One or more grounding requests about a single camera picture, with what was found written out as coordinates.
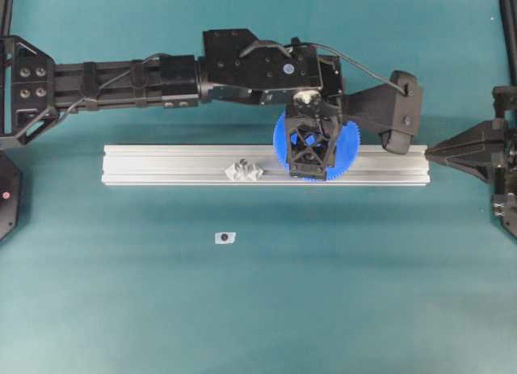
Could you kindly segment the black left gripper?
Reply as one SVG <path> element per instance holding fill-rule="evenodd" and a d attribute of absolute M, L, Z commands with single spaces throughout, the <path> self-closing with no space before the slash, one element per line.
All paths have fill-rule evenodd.
<path fill-rule="evenodd" d="M 332 180 L 343 174 L 343 58 L 311 42 L 270 44 L 266 87 L 258 105 L 285 106 L 286 162 L 292 177 Z"/>

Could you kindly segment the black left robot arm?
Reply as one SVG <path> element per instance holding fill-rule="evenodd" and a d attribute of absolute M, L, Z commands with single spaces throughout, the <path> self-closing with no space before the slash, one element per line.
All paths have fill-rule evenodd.
<path fill-rule="evenodd" d="M 213 100 L 282 104 L 293 177 L 328 179 L 346 124 L 335 57 L 312 44 L 260 40 L 246 29 L 203 34 L 202 56 L 58 64 L 19 36 L 1 38 L 1 147 L 21 148 L 80 111 L 195 107 Z"/>

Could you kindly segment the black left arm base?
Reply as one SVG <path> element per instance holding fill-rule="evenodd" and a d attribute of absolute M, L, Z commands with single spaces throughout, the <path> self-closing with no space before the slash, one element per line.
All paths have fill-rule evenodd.
<path fill-rule="evenodd" d="M 17 226 L 22 184 L 23 172 L 6 155 L 6 153 L 2 151 L 0 189 L 1 242 L 3 242 Z"/>

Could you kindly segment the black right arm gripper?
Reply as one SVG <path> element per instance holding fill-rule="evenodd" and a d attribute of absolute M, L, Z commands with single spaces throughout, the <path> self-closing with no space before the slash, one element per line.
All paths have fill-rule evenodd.
<path fill-rule="evenodd" d="M 516 86 L 493 89 L 494 120 L 483 121 L 426 150 L 426 159 L 494 183 L 492 211 L 516 238 L 516 125 L 506 113 L 516 112 Z"/>

